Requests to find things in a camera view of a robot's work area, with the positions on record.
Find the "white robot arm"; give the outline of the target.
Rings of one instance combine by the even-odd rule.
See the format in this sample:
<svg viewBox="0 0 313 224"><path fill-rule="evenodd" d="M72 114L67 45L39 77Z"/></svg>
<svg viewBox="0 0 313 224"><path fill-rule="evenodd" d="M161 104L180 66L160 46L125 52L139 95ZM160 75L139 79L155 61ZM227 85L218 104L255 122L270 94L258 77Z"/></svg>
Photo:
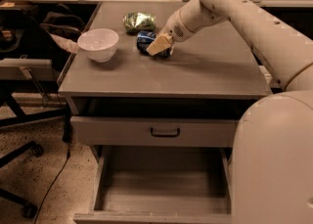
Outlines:
<svg viewBox="0 0 313 224"><path fill-rule="evenodd" d="M242 116L231 155L233 224L313 224L313 41L250 0L190 0L149 46L154 56L229 21L280 92Z"/></svg>

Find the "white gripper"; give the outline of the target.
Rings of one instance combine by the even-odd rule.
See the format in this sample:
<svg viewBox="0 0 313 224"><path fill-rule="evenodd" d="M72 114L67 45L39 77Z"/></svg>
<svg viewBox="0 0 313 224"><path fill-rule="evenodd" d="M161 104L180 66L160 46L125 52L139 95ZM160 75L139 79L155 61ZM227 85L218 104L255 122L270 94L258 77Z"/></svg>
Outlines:
<svg viewBox="0 0 313 224"><path fill-rule="evenodd" d="M176 11L166 22L160 34L149 45L147 52L154 56L169 49L174 42L184 42L194 35L185 25L181 18L181 11Z"/></svg>

